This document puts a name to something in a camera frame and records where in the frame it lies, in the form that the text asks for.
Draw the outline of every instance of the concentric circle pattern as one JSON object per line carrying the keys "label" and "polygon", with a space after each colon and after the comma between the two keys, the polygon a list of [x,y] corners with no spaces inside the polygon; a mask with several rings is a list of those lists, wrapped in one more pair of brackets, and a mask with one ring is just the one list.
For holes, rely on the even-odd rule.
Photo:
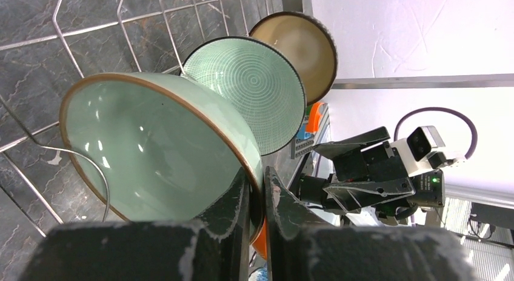
{"label": "concentric circle pattern", "polygon": [[217,92],[241,113],[262,155],[295,137],[305,113],[301,80],[275,49],[251,38],[225,37],[195,50],[186,75]]}

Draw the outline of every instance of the metal wire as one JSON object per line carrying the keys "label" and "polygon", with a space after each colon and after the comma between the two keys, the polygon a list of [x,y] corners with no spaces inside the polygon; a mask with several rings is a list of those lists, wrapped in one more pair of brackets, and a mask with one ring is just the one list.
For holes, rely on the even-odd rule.
{"label": "metal wire", "polygon": [[59,9],[61,8],[62,0],[57,1],[57,5],[55,6],[55,10],[52,14],[52,23],[53,27],[55,28],[55,31],[57,32],[57,35],[61,39],[62,44],[64,45],[64,48],[66,49],[66,52],[70,56],[70,59],[73,62],[73,66],[77,69],[77,72],[79,73],[80,77],[84,78],[84,74],[82,73],[82,70],[79,67],[79,64],[77,63],[77,60],[75,60],[75,57],[73,56],[72,50],[70,49],[70,46],[66,42],[66,39],[64,38],[64,35],[62,34],[61,28],[59,27],[59,24],[57,23],[57,14],[59,13]]}
{"label": "metal wire", "polygon": [[[13,165],[11,159],[8,158],[8,155],[5,153],[2,153],[2,154],[7,159],[7,162],[9,162],[11,164],[11,166],[13,166],[13,168],[14,168],[14,165]],[[18,204],[18,202],[16,201],[16,199],[14,199],[14,197],[11,195],[11,193],[9,193],[9,191],[7,191],[2,185],[0,185],[0,190],[2,190],[5,193],[5,195],[7,195],[7,197],[9,197],[11,199],[11,201],[18,207],[18,209],[21,211],[21,213],[23,213],[23,215],[25,215],[27,220],[30,222],[30,224],[32,224],[32,226],[36,229],[36,231],[38,231],[38,233],[42,237],[46,237],[47,235],[45,234],[45,232],[43,232],[43,230],[40,229],[38,224],[28,215],[28,213],[20,206],[20,204]]]}
{"label": "metal wire", "polygon": [[202,22],[200,20],[200,14],[198,13],[198,5],[196,4],[196,0],[192,0],[192,1],[193,1],[193,6],[195,8],[196,19],[198,20],[198,26],[200,27],[200,33],[202,34],[202,39],[205,42],[205,33],[204,33],[204,28],[202,28]]}
{"label": "metal wire", "polygon": [[[80,34],[88,33],[88,32],[91,32],[91,31],[101,30],[103,28],[108,28],[108,27],[119,25],[121,27],[122,33],[123,33],[123,35],[125,37],[125,40],[127,41],[128,49],[130,50],[130,53],[132,55],[132,58],[133,58],[134,63],[136,65],[136,68],[137,68],[138,71],[142,71],[141,70],[141,66],[139,64],[139,61],[138,61],[138,58],[137,58],[137,56],[136,56],[136,54],[134,52],[132,43],[130,41],[130,38],[128,36],[127,30],[126,30],[124,24],[127,23],[127,22],[137,21],[139,19],[150,18],[152,16],[162,15],[163,18],[164,18],[164,22],[165,22],[165,26],[166,26],[166,29],[167,29],[168,36],[169,36],[170,41],[171,41],[172,46],[173,46],[173,52],[174,52],[174,54],[175,54],[175,56],[177,58],[177,62],[178,62],[177,66],[174,66],[174,67],[171,67],[169,69],[166,69],[166,70],[163,71],[163,73],[171,73],[171,72],[173,72],[175,70],[180,70],[183,75],[186,75],[186,77],[189,77],[190,79],[193,79],[190,76],[187,76],[187,74],[184,71],[184,66],[182,64],[182,61],[181,61],[181,58],[180,58],[180,55],[179,55],[179,51],[178,51],[178,48],[177,48],[177,45],[176,45],[176,41],[173,38],[173,32],[172,32],[172,28],[170,26],[170,22],[169,22],[169,20],[167,18],[167,14],[171,13],[171,12],[174,12],[174,11],[177,11],[177,10],[182,10],[182,9],[187,9],[187,8],[193,7],[195,9],[196,19],[198,21],[198,25],[199,25],[200,30],[201,30],[202,39],[205,42],[207,40],[207,38],[205,36],[204,28],[202,27],[202,22],[200,20],[200,15],[199,15],[198,7],[200,5],[211,4],[213,2],[219,2],[219,4],[220,4],[220,12],[221,12],[221,16],[222,16],[222,21],[223,21],[223,25],[224,25],[224,28],[225,28],[225,32],[226,32],[227,35],[229,35],[229,26],[228,26],[228,23],[227,23],[227,16],[225,14],[225,9],[224,9],[224,6],[223,6],[223,0],[201,0],[201,1],[192,0],[192,5],[183,5],[183,6],[180,6],[180,7],[173,7],[173,8],[165,8],[164,1],[163,0],[159,0],[159,6],[161,8],[160,12],[147,13],[147,14],[144,14],[144,15],[141,15],[141,16],[135,16],[135,17],[132,17],[132,18],[127,18],[127,19],[123,19],[122,15],[121,15],[121,10],[123,8],[124,1],[125,0],[119,0],[118,7],[116,9],[116,17],[117,17],[117,21],[116,22],[107,22],[105,24],[96,25],[96,26],[93,26],[93,27],[86,27],[86,28],[80,28],[80,29],[77,29],[77,30],[70,30],[70,31],[67,31],[67,32],[63,32],[61,30],[61,28],[60,28],[60,26],[58,24],[58,20],[57,20],[58,15],[59,15],[59,11],[61,9],[61,5],[63,3],[63,0],[58,0],[57,4],[55,6],[54,12],[52,14],[52,23],[53,23],[54,29],[56,31],[56,35],[50,35],[50,36],[45,36],[45,37],[36,38],[36,39],[29,39],[29,40],[26,40],[26,41],[16,42],[16,43],[12,43],[12,44],[9,44],[9,45],[2,45],[2,46],[0,46],[0,51],[9,50],[9,49],[13,49],[13,48],[18,48],[18,47],[22,47],[22,46],[25,46],[25,45],[35,44],[35,43],[38,43],[38,42],[50,41],[50,40],[58,38],[62,42],[64,50],[68,54],[68,56],[69,56],[69,58],[70,58],[70,60],[71,60],[71,62],[73,64],[76,72],[80,75],[80,77],[84,78],[84,74],[83,74],[83,72],[82,72],[82,70],[81,70],[77,60],[75,59],[75,56],[73,55],[70,46],[68,45],[68,43],[66,41],[66,37],[80,35]],[[245,32],[246,32],[246,35],[248,35],[249,34],[249,28],[248,28],[248,25],[247,25],[246,15],[245,15],[245,11],[244,11],[244,4],[243,4],[242,0],[239,0],[239,4],[241,6],[242,20],[243,20],[243,23],[244,23]],[[270,9],[269,9],[268,1],[264,0],[264,4],[265,4],[265,8],[266,8],[266,13],[267,13],[267,15],[269,15],[270,14]],[[100,169],[100,167],[93,160],[91,160],[89,157],[87,157],[87,156],[85,156],[85,155],[83,155],[81,153],[75,152],[73,150],[68,150],[68,149],[65,149],[65,148],[57,148],[57,147],[50,147],[50,146],[47,146],[47,145],[43,145],[42,143],[40,143],[35,138],[36,135],[38,135],[40,133],[44,133],[45,131],[48,131],[51,128],[57,127],[59,125],[59,122],[54,122],[54,123],[52,123],[52,124],[50,124],[50,125],[48,125],[46,127],[42,127],[42,128],[40,128],[38,130],[35,130],[32,133],[22,123],[22,121],[20,120],[18,115],[8,106],[7,101],[5,101],[4,98],[2,98],[1,95],[0,95],[0,103],[7,110],[7,114],[9,114],[15,120],[15,122],[20,126],[20,128],[25,133],[25,136],[20,137],[19,139],[15,140],[15,141],[7,144],[7,145],[4,145],[4,146],[0,147],[0,153],[2,153],[5,156],[5,158],[10,163],[10,165],[23,178],[24,182],[29,186],[29,188],[36,194],[36,196],[38,197],[39,201],[41,201],[43,203],[43,205],[49,211],[49,213],[52,215],[52,217],[58,223],[63,223],[63,220],[59,217],[59,215],[52,208],[52,206],[46,201],[44,196],[38,191],[38,189],[34,185],[34,183],[11,160],[11,158],[8,156],[8,154],[5,153],[5,151],[7,151],[9,148],[14,147],[14,146],[16,146],[16,145],[26,141],[27,139],[30,139],[32,142],[34,142],[37,146],[39,146],[41,148],[44,148],[44,149],[47,149],[47,150],[62,151],[62,152],[66,152],[66,153],[78,156],[80,158],[83,158],[87,162],[91,163],[94,166],[94,168],[100,174],[100,176],[102,178],[102,181],[104,183],[104,186],[105,186],[106,205],[105,205],[105,211],[104,211],[104,214],[103,214],[103,217],[102,217],[102,221],[105,221],[107,219],[108,212],[110,210],[110,190],[109,190],[109,185],[108,185],[107,179],[105,178],[105,175],[102,172],[102,170]],[[41,229],[39,229],[38,231],[44,236],[44,232],[42,232]]]}
{"label": "metal wire", "polygon": [[244,23],[244,30],[246,31],[246,35],[248,36],[248,25],[246,24],[246,16],[244,14],[244,7],[242,6],[242,0],[239,0],[239,3],[241,4],[241,13],[242,13],[242,21]]}
{"label": "metal wire", "polygon": [[178,61],[178,65],[182,74],[185,75],[184,66],[182,66],[182,61],[180,60],[180,55],[178,54],[178,49],[175,44],[175,40],[173,39],[172,29],[170,28],[170,23],[168,22],[168,18],[166,17],[166,8],[164,7],[164,2],[159,0],[159,5],[161,6],[162,17],[164,18],[164,24],[166,25],[166,30],[168,31],[168,35],[170,36],[170,40],[172,42],[173,51],[175,52],[175,56]]}
{"label": "metal wire", "polygon": [[136,63],[136,67],[138,71],[141,72],[141,66],[139,66],[138,58],[136,57],[136,53],[134,53],[134,49],[132,48],[132,43],[130,42],[129,36],[127,34],[127,30],[125,29],[125,25],[123,24],[123,20],[121,19],[121,7],[123,5],[123,0],[119,0],[118,9],[116,10],[116,17],[118,17],[118,23],[121,27],[121,31],[123,32],[123,36],[125,36],[125,40],[127,40],[128,49],[132,54],[132,58],[134,59],[134,63]]}
{"label": "metal wire", "polygon": [[[47,150],[54,150],[54,151],[61,151],[61,152],[66,152],[66,153],[69,153],[69,154],[73,154],[75,156],[79,156],[85,160],[87,160],[89,163],[91,163],[91,165],[93,165],[93,167],[98,171],[98,173],[100,174],[100,176],[102,177],[102,181],[104,183],[104,186],[105,186],[105,211],[104,211],[104,216],[102,218],[102,221],[105,222],[105,220],[107,219],[107,215],[109,213],[109,207],[110,207],[110,192],[109,192],[109,184],[107,183],[107,179],[105,178],[105,175],[104,173],[102,172],[102,170],[100,169],[100,167],[95,163],[95,161],[91,160],[90,158],[88,158],[87,156],[85,155],[82,155],[81,153],[79,152],[75,152],[75,151],[72,151],[72,150],[68,150],[68,149],[64,149],[64,148],[56,148],[56,147],[51,147],[51,146],[46,146],[46,145],[43,145],[42,143],[40,143],[33,135],[32,133],[28,130],[28,128],[21,122],[21,120],[17,117],[16,113],[14,113],[13,110],[11,110],[11,108],[8,106],[7,102],[4,100],[4,98],[0,95],[0,103],[5,107],[5,109],[7,110],[7,113],[11,115],[11,117],[15,120],[15,122],[20,126],[20,128],[23,130],[23,132],[25,132],[25,134],[27,135],[27,137],[32,140],[32,142],[34,142],[34,144],[40,146],[41,148],[43,149],[47,149]],[[25,176],[24,173],[22,173],[22,171],[11,161],[11,159],[9,157],[6,157],[6,159],[11,163],[11,165],[17,169],[17,172],[18,174],[20,174],[21,177],[24,178],[25,182],[27,183],[27,185],[30,187],[30,189],[36,194],[36,196],[38,197],[38,199],[45,205],[46,209],[50,212],[50,214],[53,216],[53,218],[58,222],[58,223],[62,223],[62,219],[59,217],[59,215],[57,215],[57,213],[55,212],[55,210],[53,210],[53,208],[50,206],[50,204],[46,201],[46,199],[43,197],[43,195],[38,191],[38,189],[32,184],[32,182]]]}
{"label": "metal wire", "polygon": [[223,24],[225,25],[225,31],[227,32],[227,36],[229,34],[229,26],[227,25],[227,19],[225,18],[225,9],[223,7],[223,2],[219,0],[219,8],[221,8],[221,16],[223,17]]}

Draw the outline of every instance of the gold rim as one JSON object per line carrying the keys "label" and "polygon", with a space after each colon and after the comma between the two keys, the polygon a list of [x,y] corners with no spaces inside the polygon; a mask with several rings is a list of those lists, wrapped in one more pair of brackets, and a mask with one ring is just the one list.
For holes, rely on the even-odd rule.
{"label": "gold rim", "polygon": [[[68,132],[66,129],[66,118],[67,118],[67,110],[70,103],[70,100],[73,98],[73,95],[80,89],[87,87],[93,83],[99,82],[99,81],[122,81],[122,82],[128,82],[137,84],[141,87],[149,88],[155,92],[158,92],[169,99],[177,102],[182,107],[186,108],[189,112],[193,113],[196,117],[198,117],[200,120],[202,120],[208,127],[210,127],[221,139],[222,141],[229,146],[230,150],[232,150],[232,153],[238,158],[239,162],[241,163],[243,169],[245,170],[247,175],[251,175],[251,185],[253,187],[253,190],[257,191],[258,193],[253,193],[254,203],[258,205],[258,208],[261,210],[261,219],[258,222],[258,225],[255,226],[255,232],[252,234],[250,238],[250,243],[253,243],[257,236],[259,235],[260,231],[262,230],[262,224],[264,223],[264,212],[263,205],[262,205],[262,189],[257,182],[257,178],[253,175],[252,169],[250,167],[250,164],[246,161],[244,155],[234,146],[234,144],[228,139],[228,137],[204,114],[202,114],[199,110],[197,110],[194,106],[192,106],[187,101],[183,100],[176,94],[172,93],[169,90],[166,90],[165,88],[162,88],[154,83],[151,83],[149,81],[146,81],[144,79],[136,78],[130,75],[125,74],[116,74],[116,73],[102,73],[102,74],[96,74],[93,76],[89,76],[87,78],[81,79],[78,81],[75,85],[69,89],[69,91],[66,93],[64,98],[62,99],[61,103],[61,109],[59,111],[59,129],[61,130],[61,137],[62,141],[64,143],[64,146],[71,150],[72,145],[70,143],[70,140],[68,138]],[[93,191],[93,193],[98,197],[104,205],[107,204],[106,199],[100,192],[93,186],[91,181],[88,179],[88,177],[85,175],[84,170],[82,170],[80,164],[77,161],[77,158],[74,155],[70,155],[70,159],[72,161],[73,166],[79,173],[80,177],[84,180],[85,184]],[[125,221],[130,221],[128,217],[125,217],[120,211],[118,211],[114,206],[110,205],[110,209],[117,214],[121,219]]]}

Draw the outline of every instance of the bowl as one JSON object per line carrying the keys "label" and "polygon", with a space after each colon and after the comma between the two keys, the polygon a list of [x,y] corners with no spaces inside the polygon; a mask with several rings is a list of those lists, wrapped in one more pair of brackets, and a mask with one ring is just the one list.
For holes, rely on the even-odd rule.
{"label": "bowl", "polygon": [[247,37],[208,41],[184,62],[182,76],[217,92],[252,130],[261,155],[286,146],[300,129],[305,93],[295,68],[274,48]]}
{"label": "bowl", "polygon": [[[68,91],[59,120],[64,145],[100,166],[112,211],[125,220],[190,220],[230,187],[241,167],[262,211],[263,172],[252,131],[229,102],[195,82],[167,74],[97,74]],[[71,157],[105,202],[94,167]],[[257,218],[254,235],[262,213]]]}
{"label": "bowl", "polygon": [[250,36],[273,46],[293,64],[303,81],[307,105],[330,91],[337,74],[337,50],[317,19],[303,13],[274,13],[260,20]]}

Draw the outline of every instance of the dark marble surface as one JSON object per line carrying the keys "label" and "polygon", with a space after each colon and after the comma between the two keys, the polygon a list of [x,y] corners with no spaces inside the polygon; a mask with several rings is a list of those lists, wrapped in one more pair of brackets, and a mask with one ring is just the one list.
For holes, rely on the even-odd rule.
{"label": "dark marble surface", "polygon": [[0,105],[0,149],[9,143],[23,137],[23,131],[16,124],[14,119]]}
{"label": "dark marble surface", "polygon": [[[58,127],[37,138],[44,145],[63,147]],[[34,183],[63,221],[101,220],[105,206],[82,181],[66,153],[45,150],[26,141],[9,149],[7,155]],[[25,183],[12,183],[4,186],[4,189],[13,195],[43,231],[48,232],[57,224]],[[108,219],[120,220],[114,213],[110,213]]]}
{"label": "dark marble surface", "polygon": [[0,0],[0,46],[55,35],[57,0]]}
{"label": "dark marble surface", "polygon": [[[183,61],[205,40],[226,36],[225,22],[230,35],[246,35],[242,14],[249,31],[266,16],[264,1],[162,0],[168,9],[164,18],[159,0],[123,0],[121,17],[142,71],[163,72],[178,64],[164,19],[171,26],[179,58]],[[119,2],[62,1],[57,21],[84,76],[105,71],[137,70],[129,43],[117,24]],[[281,0],[267,2],[270,12],[282,9]],[[56,4],[57,0],[0,0],[0,94],[31,131],[57,122],[63,95],[81,78],[64,45],[56,38],[57,32],[52,24]],[[8,46],[38,39],[39,42],[20,47]],[[20,127],[0,107],[0,148],[23,136]],[[44,144],[62,146],[58,127],[38,135],[38,139]],[[86,187],[65,153],[43,150],[25,141],[7,150],[6,155],[65,222],[101,218],[103,204]],[[291,178],[298,163],[289,159],[288,148],[263,158],[263,162],[276,167],[284,181]],[[43,231],[48,232],[57,224],[1,155],[0,185]],[[5,236],[8,240],[0,243],[0,250],[7,252],[0,254],[0,274],[3,274],[0,280],[13,280],[16,272],[22,269],[23,258],[28,257],[35,244],[31,235],[34,229],[29,228],[30,222],[19,210],[4,205],[3,201],[0,203],[0,242],[4,242]],[[12,222],[14,216],[11,215],[21,218]],[[119,220],[113,213],[110,219]],[[27,228],[22,226],[27,222],[30,224]],[[16,236],[9,239],[18,224]]]}
{"label": "dark marble surface", "polygon": [[[31,131],[58,120],[61,98],[78,79],[59,39],[0,51],[0,94]],[[4,129],[13,131],[12,122],[0,120]]]}
{"label": "dark marble surface", "polygon": [[[2,155],[0,183],[23,184]],[[0,190],[0,203],[0,280],[16,280],[42,235],[3,190]]]}

